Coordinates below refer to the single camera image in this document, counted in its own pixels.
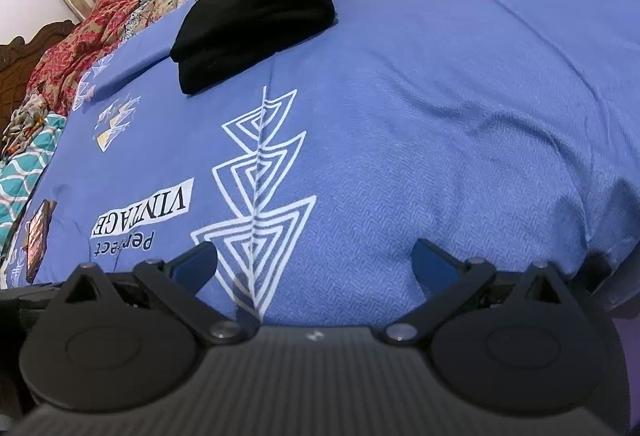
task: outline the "teal patterned fabric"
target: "teal patterned fabric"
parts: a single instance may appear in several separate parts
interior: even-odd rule
[[[53,156],[66,118],[50,112],[43,129],[21,154],[0,164],[0,247]]]

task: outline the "screw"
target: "screw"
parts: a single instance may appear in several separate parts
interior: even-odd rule
[[[209,333],[219,340],[229,340],[237,337],[242,328],[232,321],[220,321],[209,328]]]
[[[391,324],[391,326],[386,329],[386,336],[398,342],[411,340],[417,334],[418,330],[411,326],[411,324]]]

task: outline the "blue bedsheet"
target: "blue bedsheet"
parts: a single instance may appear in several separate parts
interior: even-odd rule
[[[58,202],[37,282],[209,240],[225,314],[380,325],[425,299],[418,237],[569,275],[640,239],[637,0],[334,0],[323,34],[186,97],[192,3],[79,92],[33,198]]]

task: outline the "carved wooden bed frame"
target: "carved wooden bed frame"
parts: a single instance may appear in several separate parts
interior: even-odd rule
[[[71,21],[44,25],[36,36],[25,44],[16,37],[9,44],[0,45],[0,139],[11,120],[11,113],[24,99],[27,83],[44,52],[71,33]]]

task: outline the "black folded cloth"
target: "black folded cloth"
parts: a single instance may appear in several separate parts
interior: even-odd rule
[[[171,58],[187,95],[222,82],[327,29],[332,0],[199,0],[184,19]]]

